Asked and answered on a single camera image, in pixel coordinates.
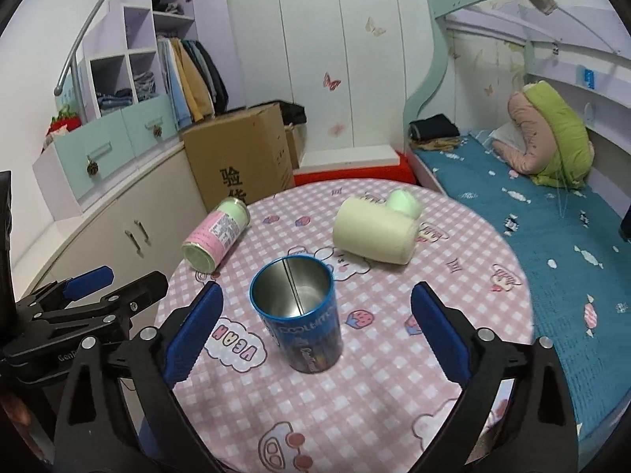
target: blue metal cup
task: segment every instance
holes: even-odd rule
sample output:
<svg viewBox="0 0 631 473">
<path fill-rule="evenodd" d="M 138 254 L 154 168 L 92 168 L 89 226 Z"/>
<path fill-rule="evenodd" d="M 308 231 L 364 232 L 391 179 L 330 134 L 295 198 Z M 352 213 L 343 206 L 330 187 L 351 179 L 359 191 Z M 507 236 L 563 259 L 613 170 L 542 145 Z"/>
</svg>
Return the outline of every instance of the blue metal cup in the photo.
<svg viewBox="0 0 631 473">
<path fill-rule="evenodd" d="M 323 262 L 310 256 L 271 262 L 254 276 L 250 300 L 293 369 L 319 373 L 342 355 L 333 275 Z"/>
</svg>

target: pink checkered tablecloth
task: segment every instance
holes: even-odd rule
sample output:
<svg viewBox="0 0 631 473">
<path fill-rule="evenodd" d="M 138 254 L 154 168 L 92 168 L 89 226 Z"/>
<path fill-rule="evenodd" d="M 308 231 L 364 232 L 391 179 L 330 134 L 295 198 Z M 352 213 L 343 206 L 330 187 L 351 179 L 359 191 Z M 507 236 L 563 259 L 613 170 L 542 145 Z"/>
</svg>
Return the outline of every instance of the pink checkered tablecloth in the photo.
<svg viewBox="0 0 631 473">
<path fill-rule="evenodd" d="M 350 196 L 383 202 L 405 188 L 425 212 L 406 266 L 353 257 L 332 246 L 335 215 Z M 460 387 L 447 380 L 411 315 L 413 286 L 428 281 L 447 306 L 504 340 L 530 343 L 528 282 L 500 235 L 465 206 L 383 180 L 314 183 L 250 206 L 252 223 L 218 272 L 182 262 L 157 323 L 188 305 L 206 278 L 224 294 L 217 326 L 189 378 L 174 392 L 214 456 L 240 472 L 405 473 L 451 411 Z M 332 266 L 344 351 L 330 370 L 292 370 L 252 308 L 254 275 L 287 253 Z M 498 394 L 488 423 L 501 417 Z"/>
</svg>

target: green cushion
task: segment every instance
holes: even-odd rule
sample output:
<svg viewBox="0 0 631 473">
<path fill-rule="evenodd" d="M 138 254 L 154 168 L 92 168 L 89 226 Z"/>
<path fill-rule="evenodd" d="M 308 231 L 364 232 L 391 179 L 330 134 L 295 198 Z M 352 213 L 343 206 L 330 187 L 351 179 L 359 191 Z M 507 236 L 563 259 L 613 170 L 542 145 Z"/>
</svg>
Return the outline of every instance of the green cushion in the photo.
<svg viewBox="0 0 631 473">
<path fill-rule="evenodd" d="M 547 186 L 585 187 L 593 158 L 582 119 L 547 82 L 539 82 L 524 93 L 550 125 L 558 149 L 548 166 L 531 180 Z"/>
</svg>

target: pink cushion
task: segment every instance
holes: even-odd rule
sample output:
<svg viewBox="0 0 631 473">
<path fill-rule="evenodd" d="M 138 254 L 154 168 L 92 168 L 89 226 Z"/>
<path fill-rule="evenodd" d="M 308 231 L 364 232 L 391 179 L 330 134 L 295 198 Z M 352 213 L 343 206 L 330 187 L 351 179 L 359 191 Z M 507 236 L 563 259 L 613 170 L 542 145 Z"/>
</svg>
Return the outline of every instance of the pink cushion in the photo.
<svg viewBox="0 0 631 473">
<path fill-rule="evenodd" d="M 524 133 L 526 154 L 497 140 L 493 141 L 493 148 L 518 173 L 540 173 L 556 153 L 556 140 L 548 122 L 522 93 L 510 96 L 509 115 Z"/>
</svg>

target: drawer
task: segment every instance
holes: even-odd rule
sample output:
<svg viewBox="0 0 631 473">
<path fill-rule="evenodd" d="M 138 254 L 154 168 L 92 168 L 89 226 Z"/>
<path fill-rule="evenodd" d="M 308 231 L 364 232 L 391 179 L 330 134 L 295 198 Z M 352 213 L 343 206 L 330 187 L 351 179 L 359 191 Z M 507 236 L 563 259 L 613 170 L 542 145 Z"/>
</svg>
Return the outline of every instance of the drawer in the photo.
<svg viewBox="0 0 631 473">
<path fill-rule="evenodd" d="M 128 106 L 121 112 L 135 156 L 140 156 L 177 133 L 168 96 L 154 97 Z"/>
<path fill-rule="evenodd" d="M 77 199 L 134 159 L 120 110 L 57 138 L 55 148 Z"/>
</svg>

